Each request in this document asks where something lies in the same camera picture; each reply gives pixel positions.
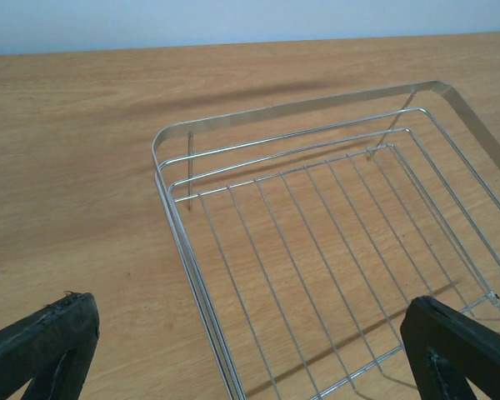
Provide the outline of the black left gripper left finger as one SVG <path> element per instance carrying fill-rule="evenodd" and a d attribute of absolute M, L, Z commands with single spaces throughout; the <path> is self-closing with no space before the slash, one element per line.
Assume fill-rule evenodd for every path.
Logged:
<path fill-rule="evenodd" d="M 90 292 L 65 297 L 0 330 L 0 399 L 77 399 L 99 339 Z"/>

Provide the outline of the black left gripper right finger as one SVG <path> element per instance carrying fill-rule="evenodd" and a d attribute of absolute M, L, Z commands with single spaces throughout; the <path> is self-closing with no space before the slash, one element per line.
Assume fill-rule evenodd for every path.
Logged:
<path fill-rule="evenodd" d="M 414 298 L 400 326 L 422 399 L 500 399 L 500 334 L 429 296 Z"/>

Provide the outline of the chrome wire dish rack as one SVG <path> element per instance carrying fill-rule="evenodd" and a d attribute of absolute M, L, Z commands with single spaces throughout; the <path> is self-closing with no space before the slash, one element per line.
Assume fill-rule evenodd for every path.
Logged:
<path fill-rule="evenodd" d="M 416 297 L 500 333 L 500 142 L 451 85 L 174 123 L 152 158 L 231 399 L 415 398 Z"/>

